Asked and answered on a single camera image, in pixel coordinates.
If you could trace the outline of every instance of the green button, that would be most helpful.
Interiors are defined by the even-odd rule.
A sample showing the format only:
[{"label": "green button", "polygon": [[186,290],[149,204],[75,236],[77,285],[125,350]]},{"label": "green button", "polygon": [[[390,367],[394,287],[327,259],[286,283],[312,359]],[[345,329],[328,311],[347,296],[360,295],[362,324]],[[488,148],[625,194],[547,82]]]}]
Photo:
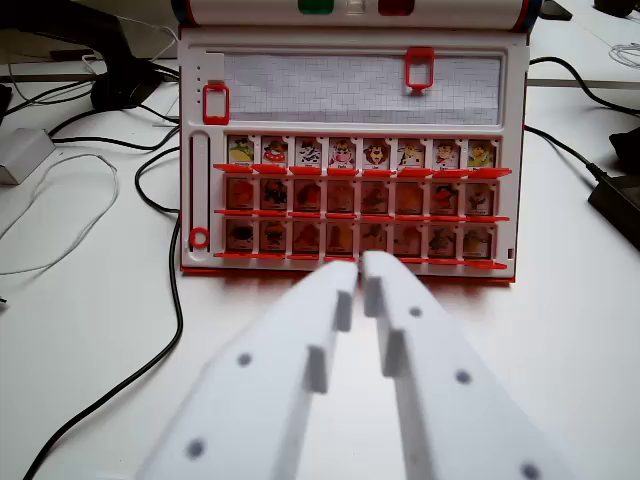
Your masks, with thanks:
[{"label": "green button", "polygon": [[333,0],[298,0],[298,10],[306,15],[328,15],[333,12]]}]

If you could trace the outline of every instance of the red flip-down tile holder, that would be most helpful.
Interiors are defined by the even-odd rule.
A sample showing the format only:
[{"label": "red flip-down tile holder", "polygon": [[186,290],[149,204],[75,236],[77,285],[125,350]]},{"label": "red flip-down tile holder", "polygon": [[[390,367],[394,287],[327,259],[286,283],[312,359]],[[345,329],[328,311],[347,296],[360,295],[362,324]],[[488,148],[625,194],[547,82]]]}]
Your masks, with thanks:
[{"label": "red flip-down tile holder", "polygon": [[353,213],[327,213],[327,218],[356,218]]},{"label": "red flip-down tile holder", "polygon": [[216,163],[213,168],[222,170],[226,173],[253,173],[251,167],[245,165],[234,165],[232,163]]},{"label": "red flip-down tile holder", "polygon": [[429,220],[430,217],[425,217],[424,215],[398,215],[396,214],[396,220],[408,221],[408,222],[423,222],[425,220]]},{"label": "red flip-down tile holder", "polygon": [[327,168],[327,175],[331,177],[355,177],[357,174],[355,168]]},{"label": "red flip-down tile holder", "polygon": [[251,258],[262,258],[264,260],[284,260],[284,253],[252,253]]},{"label": "red flip-down tile holder", "polygon": [[222,253],[214,253],[214,257],[218,258],[239,258],[239,259],[247,259],[251,258],[251,252],[222,252]]},{"label": "red flip-down tile holder", "polygon": [[319,167],[289,167],[289,171],[295,175],[321,175]]},{"label": "red flip-down tile holder", "polygon": [[253,169],[258,173],[273,173],[273,174],[286,174],[287,169],[281,165],[270,165],[268,163],[265,164],[255,164]]},{"label": "red flip-down tile holder", "polygon": [[320,212],[288,212],[287,215],[299,218],[320,218]]},{"label": "red flip-down tile holder", "polygon": [[[204,235],[204,241],[198,242],[198,234]],[[193,248],[207,248],[209,246],[209,230],[204,227],[196,227],[189,233],[189,244]]]},{"label": "red flip-down tile holder", "polygon": [[219,213],[221,215],[236,215],[241,217],[250,217],[256,211],[255,210],[214,210],[213,213]]},{"label": "red flip-down tile holder", "polygon": [[465,265],[481,270],[505,270],[507,266],[495,260],[465,260]]},{"label": "red flip-down tile holder", "polygon": [[292,253],[287,257],[289,260],[319,260],[320,255],[307,253]]},{"label": "red flip-down tile holder", "polygon": [[469,175],[470,170],[464,169],[445,169],[433,172],[433,178],[462,178]]},{"label": "red flip-down tile holder", "polygon": [[425,262],[432,265],[463,265],[465,263],[457,258],[427,258]]},{"label": "red flip-down tile holder", "polygon": [[495,223],[495,222],[508,222],[509,217],[492,217],[486,215],[469,215],[462,220],[463,222],[475,222],[475,223]]},{"label": "red flip-down tile holder", "polygon": [[432,173],[430,168],[405,167],[398,170],[398,177],[425,178]]},{"label": "red flip-down tile holder", "polygon": [[363,177],[390,177],[394,173],[396,172],[394,172],[393,170],[363,170],[362,176]]},{"label": "red flip-down tile holder", "polygon": [[[407,54],[404,58],[404,76],[407,87],[420,91],[433,85],[435,59],[436,54],[431,47],[410,47],[407,49]],[[427,80],[427,83],[411,82],[411,62],[415,60],[427,60],[426,62],[422,62],[429,65],[429,80]]]},{"label": "red flip-down tile holder", "polygon": [[432,222],[464,222],[467,217],[453,217],[448,215],[435,215],[429,217]]},{"label": "red flip-down tile holder", "polygon": [[402,263],[423,263],[426,261],[425,258],[418,257],[397,257]]},{"label": "red flip-down tile holder", "polygon": [[324,257],[325,262],[335,262],[336,260],[340,260],[343,262],[355,262],[355,257],[349,257],[347,255],[326,255]]},{"label": "red flip-down tile holder", "polygon": [[[224,115],[209,115],[208,112],[208,99],[209,92],[222,92],[225,96],[225,113]],[[204,118],[205,125],[229,125],[229,119],[231,118],[229,110],[229,87],[221,83],[214,83],[205,85],[202,89],[202,116]]]},{"label": "red flip-down tile holder", "polygon": [[469,172],[469,178],[491,178],[496,179],[513,173],[510,168],[479,168]]}]

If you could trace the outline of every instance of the guess who game board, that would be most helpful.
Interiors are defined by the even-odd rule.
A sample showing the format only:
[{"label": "guess who game board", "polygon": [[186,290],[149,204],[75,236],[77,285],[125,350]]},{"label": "guess who game board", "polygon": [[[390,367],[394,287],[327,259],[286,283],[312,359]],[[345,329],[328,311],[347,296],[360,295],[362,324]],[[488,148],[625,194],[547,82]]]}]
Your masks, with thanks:
[{"label": "guess who game board", "polygon": [[418,275],[514,279],[525,34],[181,36],[184,271],[384,250]]}]

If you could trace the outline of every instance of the white grid panel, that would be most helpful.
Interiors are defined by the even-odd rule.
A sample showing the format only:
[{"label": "white grid panel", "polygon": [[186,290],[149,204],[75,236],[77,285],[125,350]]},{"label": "white grid panel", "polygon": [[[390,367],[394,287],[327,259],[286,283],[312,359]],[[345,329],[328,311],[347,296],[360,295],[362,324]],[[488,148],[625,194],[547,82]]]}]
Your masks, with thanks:
[{"label": "white grid panel", "polygon": [[438,57],[422,94],[404,57],[227,54],[224,66],[234,120],[496,125],[500,61]]}]

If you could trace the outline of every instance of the cartoon character card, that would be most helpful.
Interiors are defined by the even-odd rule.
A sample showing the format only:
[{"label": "cartoon character card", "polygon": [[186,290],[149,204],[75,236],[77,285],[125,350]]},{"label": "cartoon character card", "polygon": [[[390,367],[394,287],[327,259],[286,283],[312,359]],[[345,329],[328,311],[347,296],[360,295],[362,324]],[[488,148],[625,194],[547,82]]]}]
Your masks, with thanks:
[{"label": "cartoon character card", "polygon": [[362,182],[362,205],[360,211],[367,213],[389,212],[389,189],[385,182]]},{"label": "cartoon character card", "polygon": [[251,210],[253,208],[253,184],[247,178],[227,179],[227,208]]},{"label": "cartoon character card", "polygon": [[429,229],[427,255],[435,258],[455,258],[457,228],[433,226]]},{"label": "cartoon character card", "polygon": [[322,146],[315,138],[296,138],[297,167],[322,167]]},{"label": "cartoon character card", "polygon": [[356,168],[356,146],[351,140],[329,139],[329,168]]},{"label": "cartoon character card", "polygon": [[433,141],[433,169],[460,168],[460,145],[455,140]]},{"label": "cartoon character card", "polygon": [[253,224],[250,220],[227,220],[226,249],[230,252],[253,250]]},{"label": "cartoon character card", "polygon": [[293,253],[319,253],[320,230],[313,222],[293,222]]},{"label": "cartoon character card", "polygon": [[431,202],[429,203],[431,215],[457,215],[458,214],[458,189],[453,183],[432,183]]},{"label": "cartoon character card", "polygon": [[282,137],[262,137],[262,163],[286,166],[289,145]]},{"label": "cartoon character card", "polygon": [[253,141],[247,135],[227,137],[227,163],[250,167],[254,162],[253,155]]},{"label": "cartoon character card", "polygon": [[422,249],[422,227],[401,224],[394,226],[393,254],[405,257],[419,257]]},{"label": "cartoon character card", "polygon": [[467,215],[491,215],[493,190],[486,183],[468,183],[465,213]]},{"label": "cartoon character card", "polygon": [[297,212],[320,211],[320,186],[315,180],[295,180],[293,209]]},{"label": "cartoon character card", "polygon": [[379,223],[360,224],[360,253],[366,250],[387,250],[387,229]]},{"label": "cartoon character card", "polygon": [[327,223],[327,254],[347,255],[353,253],[353,230],[350,223]]},{"label": "cartoon character card", "polygon": [[491,257],[491,232],[489,227],[467,227],[462,240],[464,258],[488,259]]},{"label": "cartoon character card", "polygon": [[287,231],[281,220],[260,222],[260,251],[282,253],[287,248]]},{"label": "cartoon character card", "polygon": [[495,167],[496,149],[490,140],[469,140],[467,166]]},{"label": "cartoon character card", "polygon": [[398,182],[396,184],[396,213],[421,215],[422,195],[422,187],[417,182]]},{"label": "cartoon character card", "polygon": [[327,212],[353,213],[353,183],[350,180],[327,182]]},{"label": "cartoon character card", "polygon": [[384,138],[365,139],[362,167],[365,170],[389,170],[390,150]]},{"label": "cartoon character card", "polygon": [[425,146],[420,140],[398,140],[398,166],[424,168]]},{"label": "cartoon character card", "polygon": [[287,186],[282,180],[279,178],[263,178],[260,180],[260,209],[287,209]]}]

